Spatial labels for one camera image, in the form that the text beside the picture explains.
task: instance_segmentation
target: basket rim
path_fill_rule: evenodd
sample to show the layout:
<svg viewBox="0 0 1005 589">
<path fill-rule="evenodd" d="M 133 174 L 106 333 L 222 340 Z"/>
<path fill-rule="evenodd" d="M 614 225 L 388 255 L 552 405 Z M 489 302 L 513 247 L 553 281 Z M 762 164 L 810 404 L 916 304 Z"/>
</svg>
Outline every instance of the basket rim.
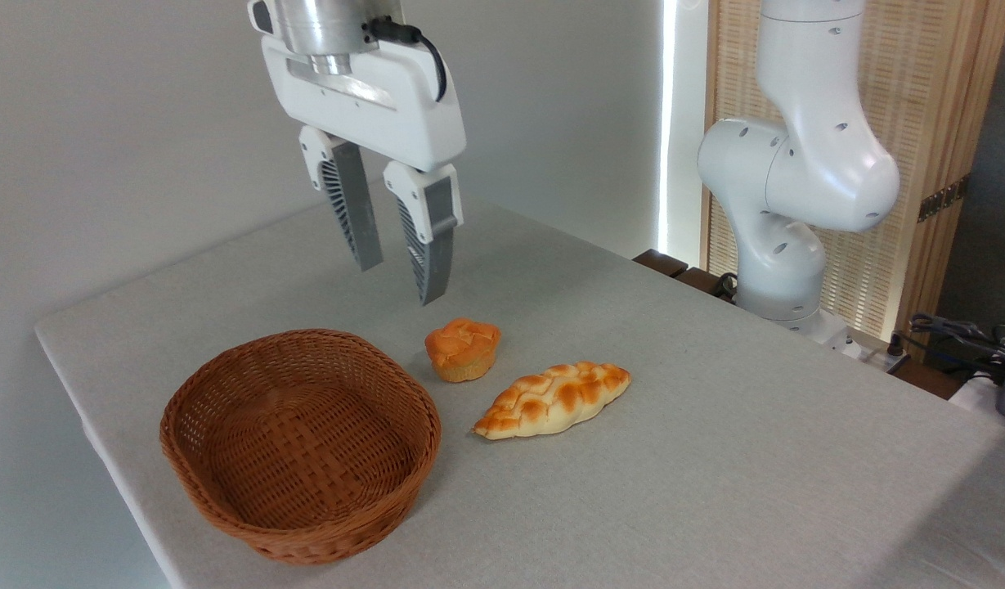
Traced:
<svg viewBox="0 0 1005 589">
<path fill-rule="evenodd" d="M 281 340 L 290 340 L 295 338 L 304 337 L 315 337 L 315 338 L 327 338 L 327 339 L 345 339 L 350 340 L 360 346 L 367 348 L 372 352 L 380 361 L 384 363 L 386 368 L 388 368 L 395 376 L 404 380 L 406 384 L 415 392 L 417 398 L 423 403 L 423 409 L 426 411 L 426 417 L 428 418 L 428 424 L 430 424 L 430 436 L 428 436 L 428 442 L 426 447 L 423 448 L 420 455 L 415 458 L 415 466 L 412 468 L 411 472 L 404 477 L 404 480 L 400 484 L 395 485 L 393 489 L 389 493 L 379 497 L 377 500 L 372 501 L 371 504 L 360 508 L 350 514 L 345 519 L 339 521 L 322 522 L 315 526 L 297 527 L 297 529 L 270 529 L 270 527 L 262 527 L 251 525 L 251 523 L 243 522 L 240 519 L 231 516 L 219 506 L 217 501 L 211 500 L 209 494 L 204 490 L 204 485 L 200 484 L 196 480 L 196 476 L 193 476 L 193 467 L 189 463 L 188 459 L 184 457 L 181 452 L 180 446 L 178 446 L 178 441 L 174 432 L 176 432 L 176 425 L 178 420 L 178 407 L 182 405 L 182 402 L 187 398 L 189 392 L 191 392 L 198 384 L 202 383 L 204 378 L 210 376 L 214 368 L 217 365 L 222 364 L 229 359 L 236 357 L 238 354 L 242 354 L 244 351 L 251 350 L 252 348 L 262 348 L 269 346 Z M 323 329 L 323 328 L 309 328 L 309 329 L 292 329 L 288 332 L 273 333 L 273 335 L 263 336 L 261 338 L 251 340 L 250 342 L 245 342 L 238 346 L 234 346 L 229 350 L 224 350 L 215 355 L 215 358 L 211 358 L 210 361 L 204 363 L 200 366 L 195 373 L 191 374 L 181 385 L 180 388 L 174 393 L 172 399 L 169 400 L 167 406 L 165 407 L 165 414 L 161 417 L 160 424 L 160 441 L 161 448 L 169 458 L 170 464 L 176 473 L 178 474 L 178 479 L 181 481 L 185 492 L 198 510 L 204 514 L 204 517 L 212 520 L 212 525 L 219 527 L 219 529 L 236 530 L 239 533 L 247 534 L 258 534 L 259 536 L 299 536 L 299 534 L 317 534 L 323 532 L 326 529 L 331 529 L 335 526 L 340 526 L 342 522 L 349 527 L 353 526 L 366 526 L 371 523 L 376 522 L 376 520 L 381 519 L 383 514 L 383 507 L 395 507 L 401 506 L 404 503 L 403 500 L 411 499 L 414 500 L 414 496 L 417 495 L 419 488 L 423 484 L 424 480 L 430 472 L 433 463 L 436 458 L 437 451 L 440 446 L 440 417 L 436 411 L 436 406 L 433 403 L 433 399 L 428 396 L 426 389 L 417 383 L 414 378 L 405 372 L 404 368 L 397 364 L 393 358 L 388 357 L 384 354 L 382 350 L 374 347 L 371 343 L 367 342 L 360 336 L 356 336 L 349 332 L 338 332 L 334 329 Z"/>
</svg>

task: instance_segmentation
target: cupcake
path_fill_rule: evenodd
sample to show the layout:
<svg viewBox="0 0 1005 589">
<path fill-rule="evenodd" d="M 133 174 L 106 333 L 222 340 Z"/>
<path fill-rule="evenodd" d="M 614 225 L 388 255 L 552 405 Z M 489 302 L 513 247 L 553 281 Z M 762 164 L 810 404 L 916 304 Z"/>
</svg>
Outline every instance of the cupcake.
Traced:
<svg viewBox="0 0 1005 589">
<path fill-rule="evenodd" d="M 456 319 L 426 336 L 433 370 L 447 383 L 473 380 L 494 365 L 494 348 L 502 334 L 489 323 Z"/>
</svg>

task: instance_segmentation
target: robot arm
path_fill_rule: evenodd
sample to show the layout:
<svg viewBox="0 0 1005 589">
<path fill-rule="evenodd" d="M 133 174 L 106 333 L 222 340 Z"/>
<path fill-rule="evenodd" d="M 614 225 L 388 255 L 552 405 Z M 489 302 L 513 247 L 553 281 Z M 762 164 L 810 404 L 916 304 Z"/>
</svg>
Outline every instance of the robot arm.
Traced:
<svg viewBox="0 0 1005 589">
<path fill-rule="evenodd" d="M 868 230 L 898 189 L 858 102 L 864 3 L 762 0 L 757 81 L 785 124 L 725 120 L 699 149 L 738 242 L 738 305 L 836 350 L 846 326 L 819 309 L 826 253 L 805 222 Z"/>
<path fill-rule="evenodd" d="M 397 0 L 251 0 L 248 16 L 263 33 L 277 101 L 305 124 L 311 182 L 329 196 L 361 269 L 379 264 L 382 250 L 358 146 L 393 160 L 383 175 L 397 195 L 419 297 L 423 305 L 438 298 L 462 223 L 449 162 L 465 149 L 465 131 L 435 47 L 402 23 Z"/>
</svg>

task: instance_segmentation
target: woven basket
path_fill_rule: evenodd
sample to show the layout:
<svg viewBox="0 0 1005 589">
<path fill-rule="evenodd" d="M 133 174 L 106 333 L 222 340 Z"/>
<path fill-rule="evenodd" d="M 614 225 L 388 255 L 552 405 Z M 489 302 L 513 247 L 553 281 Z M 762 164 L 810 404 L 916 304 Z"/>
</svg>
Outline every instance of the woven basket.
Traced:
<svg viewBox="0 0 1005 589">
<path fill-rule="evenodd" d="M 292 564 L 345 559 L 393 532 L 439 442 L 419 383 L 364 340 L 322 329 L 222 352 L 161 421 L 161 446 L 200 514 Z"/>
</svg>

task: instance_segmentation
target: golden crust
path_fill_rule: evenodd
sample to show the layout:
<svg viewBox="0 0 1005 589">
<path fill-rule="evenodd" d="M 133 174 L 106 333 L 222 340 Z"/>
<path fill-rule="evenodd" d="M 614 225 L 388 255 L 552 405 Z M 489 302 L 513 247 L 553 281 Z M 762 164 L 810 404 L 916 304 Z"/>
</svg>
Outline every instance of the golden crust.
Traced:
<svg viewBox="0 0 1005 589">
<path fill-rule="evenodd" d="M 559 433 L 585 421 L 625 392 L 632 376 L 613 364 L 579 362 L 518 378 L 494 399 L 472 431 L 489 440 Z"/>
<path fill-rule="evenodd" d="M 426 354 L 442 380 L 460 383 L 487 373 L 502 333 L 489 323 L 457 318 L 426 336 Z"/>
</svg>

